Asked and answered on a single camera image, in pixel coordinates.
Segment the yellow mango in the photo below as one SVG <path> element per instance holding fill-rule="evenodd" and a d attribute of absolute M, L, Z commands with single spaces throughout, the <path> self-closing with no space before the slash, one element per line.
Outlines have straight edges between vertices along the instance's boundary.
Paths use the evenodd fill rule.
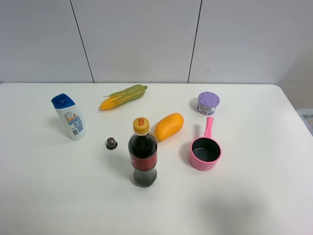
<path fill-rule="evenodd" d="M 184 118 L 180 113 L 173 113 L 157 123 L 154 136 L 158 142 L 164 141 L 178 133 L 184 124 Z"/>

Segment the cola bottle yellow cap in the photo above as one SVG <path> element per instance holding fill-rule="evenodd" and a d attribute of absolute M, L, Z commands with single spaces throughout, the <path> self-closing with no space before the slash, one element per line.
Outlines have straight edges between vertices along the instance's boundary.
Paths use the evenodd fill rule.
<path fill-rule="evenodd" d="M 148 188 L 157 178 L 157 141 L 151 134 L 149 121 L 145 117 L 133 121 L 133 130 L 128 150 L 134 168 L 134 181 L 138 186 Z"/>

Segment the yellow green corn cob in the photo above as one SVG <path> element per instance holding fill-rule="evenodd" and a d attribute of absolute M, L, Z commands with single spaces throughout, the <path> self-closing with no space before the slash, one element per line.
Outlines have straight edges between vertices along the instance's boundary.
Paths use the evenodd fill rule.
<path fill-rule="evenodd" d="M 120 107 L 126 103 L 129 103 L 131 101 L 137 100 L 144 96 L 146 90 L 148 89 L 148 86 L 144 85 L 133 85 L 131 87 L 128 87 L 124 90 L 114 92 L 110 95 L 104 96 L 106 100 L 104 100 L 100 106 L 100 111 L 109 111 L 113 110 L 117 107 Z"/>

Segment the brown coffee capsule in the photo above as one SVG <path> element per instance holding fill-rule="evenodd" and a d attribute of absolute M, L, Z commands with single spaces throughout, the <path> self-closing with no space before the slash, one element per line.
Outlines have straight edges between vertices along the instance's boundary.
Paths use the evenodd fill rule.
<path fill-rule="evenodd" d="M 109 150 L 113 150 L 117 147 L 117 142 L 114 138 L 110 137 L 106 141 L 106 148 Z"/>

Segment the purple lid round container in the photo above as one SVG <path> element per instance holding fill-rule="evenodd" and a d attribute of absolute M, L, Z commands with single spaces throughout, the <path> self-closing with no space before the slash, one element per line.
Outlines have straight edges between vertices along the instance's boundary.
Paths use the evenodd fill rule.
<path fill-rule="evenodd" d="M 198 96 L 197 110 L 203 115 L 212 115 L 215 113 L 220 98 L 212 92 L 202 92 Z"/>

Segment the pink saucepan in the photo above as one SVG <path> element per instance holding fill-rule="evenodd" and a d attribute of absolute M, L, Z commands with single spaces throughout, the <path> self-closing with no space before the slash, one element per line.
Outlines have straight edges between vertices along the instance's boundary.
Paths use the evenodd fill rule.
<path fill-rule="evenodd" d="M 220 145 L 211 137 L 213 121 L 212 117 L 206 119 L 204 136 L 195 139 L 190 146 L 189 162 L 200 171 L 212 169 L 222 155 Z"/>

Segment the white blue shampoo bottle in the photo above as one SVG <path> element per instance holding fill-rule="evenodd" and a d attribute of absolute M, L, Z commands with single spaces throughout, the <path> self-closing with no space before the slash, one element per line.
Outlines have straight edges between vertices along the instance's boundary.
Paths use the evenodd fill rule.
<path fill-rule="evenodd" d="M 86 134 L 86 124 L 76 103 L 66 94 L 59 94 L 51 100 L 70 138 L 74 141 Z"/>

